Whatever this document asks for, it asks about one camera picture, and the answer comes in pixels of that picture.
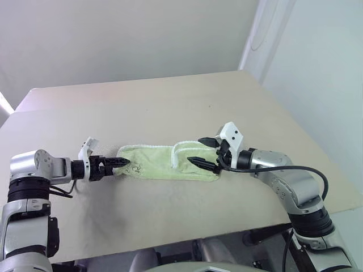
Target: light green cloth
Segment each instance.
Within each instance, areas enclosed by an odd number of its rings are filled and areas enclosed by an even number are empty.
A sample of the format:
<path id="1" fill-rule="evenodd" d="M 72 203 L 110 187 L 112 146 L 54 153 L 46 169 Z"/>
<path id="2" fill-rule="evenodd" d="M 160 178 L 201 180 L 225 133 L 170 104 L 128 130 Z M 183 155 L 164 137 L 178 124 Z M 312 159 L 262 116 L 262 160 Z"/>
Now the light green cloth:
<path id="1" fill-rule="evenodd" d="M 216 163 L 216 150 L 195 141 L 179 142 L 174 146 L 123 146 L 117 152 L 117 156 L 130 160 L 130 163 L 115 168 L 114 175 L 126 174 L 142 179 L 163 180 L 214 181 L 219 178 L 213 172 L 200 169 L 187 159 L 197 156 Z"/>

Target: table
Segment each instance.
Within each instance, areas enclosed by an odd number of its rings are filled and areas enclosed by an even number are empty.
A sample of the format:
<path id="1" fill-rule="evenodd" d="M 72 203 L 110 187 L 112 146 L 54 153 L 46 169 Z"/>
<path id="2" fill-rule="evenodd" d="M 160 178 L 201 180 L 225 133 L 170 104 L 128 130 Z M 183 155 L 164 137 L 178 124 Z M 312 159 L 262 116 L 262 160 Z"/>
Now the table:
<path id="1" fill-rule="evenodd" d="M 16 154 L 42 148 L 77 159 L 92 136 L 100 140 L 94 154 L 115 156 L 123 145 L 212 137 L 228 121 L 239 127 L 247 147 L 279 150 L 295 164 L 325 173 L 330 213 L 363 206 L 338 167 L 244 71 L 32 90 L 0 129 L 0 201 L 6 203 L 9 160 Z M 79 182 L 73 199 L 50 200 L 61 239 L 52 262 L 289 221 L 269 187 L 230 172 L 215 182 L 107 177 Z"/>

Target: robotic arm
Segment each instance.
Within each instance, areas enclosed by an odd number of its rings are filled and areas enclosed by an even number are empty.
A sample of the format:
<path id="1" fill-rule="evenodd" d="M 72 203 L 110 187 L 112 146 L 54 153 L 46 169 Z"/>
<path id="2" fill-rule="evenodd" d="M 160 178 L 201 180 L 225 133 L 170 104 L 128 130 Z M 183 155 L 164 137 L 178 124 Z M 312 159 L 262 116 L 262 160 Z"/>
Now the robotic arm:
<path id="1" fill-rule="evenodd" d="M 251 173 L 276 193 L 289 215 L 298 242 L 318 271 L 356 267 L 324 207 L 328 184 L 321 172 L 294 166 L 289 157 L 281 152 L 254 148 L 242 150 L 243 135 L 232 122 L 225 124 L 215 138 L 202 138 L 199 141 L 217 148 L 218 165 L 198 157 L 188 158 L 191 163 L 216 174 L 222 170 Z M 322 198 L 317 181 L 308 171 L 323 178 L 325 189 Z"/>
<path id="2" fill-rule="evenodd" d="M 124 158 L 90 156 L 97 143 L 89 138 L 74 161 L 54 158 L 44 150 L 11 159 L 8 199 L 2 211 L 0 271 L 52 271 L 48 257 L 58 251 L 59 230 L 57 218 L 50 217 L 49 195 L 72 197 L 54 185 L 100 180 L 129 163 Z"/>

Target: green towel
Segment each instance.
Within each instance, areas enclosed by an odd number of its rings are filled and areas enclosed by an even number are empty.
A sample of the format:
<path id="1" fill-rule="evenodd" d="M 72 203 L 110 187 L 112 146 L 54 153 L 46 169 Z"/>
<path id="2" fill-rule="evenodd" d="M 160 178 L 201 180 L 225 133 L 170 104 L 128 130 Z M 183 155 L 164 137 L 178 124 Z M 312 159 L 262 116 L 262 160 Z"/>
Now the green towel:
<path id="1" fill-rule="evenodd" d="M 198 156 L 216 163 L 216 149 L 196 141 L 179 142 L 174 146 L 123 146 L 117 156 L 130 160 L 130 163 L 115 168 L 114 175 L 162 180 L 214 181 L 219 178 L 213 172 L 200 169 L 188 161 L 187 157 Z"/>

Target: white wall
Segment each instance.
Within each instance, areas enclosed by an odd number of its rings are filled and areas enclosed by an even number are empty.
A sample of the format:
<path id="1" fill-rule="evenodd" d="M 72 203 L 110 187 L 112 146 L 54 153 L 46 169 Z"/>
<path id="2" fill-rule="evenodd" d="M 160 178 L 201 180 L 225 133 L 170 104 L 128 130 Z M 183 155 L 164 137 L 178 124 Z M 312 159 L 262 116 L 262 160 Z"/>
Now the white wall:
<path id="1" fill-rule="evenodd" d="M 256 5 L 0 1 L 0 91 L 16 107 L 35 87 L 236 70 Z"/>
<path id="2" fill-rule="evenodd" d="M 285 11 L 244 68 L 363 193 L 363 1 L 275 2 Z M 362 269 L 363 209 L 332 217 Z"/>

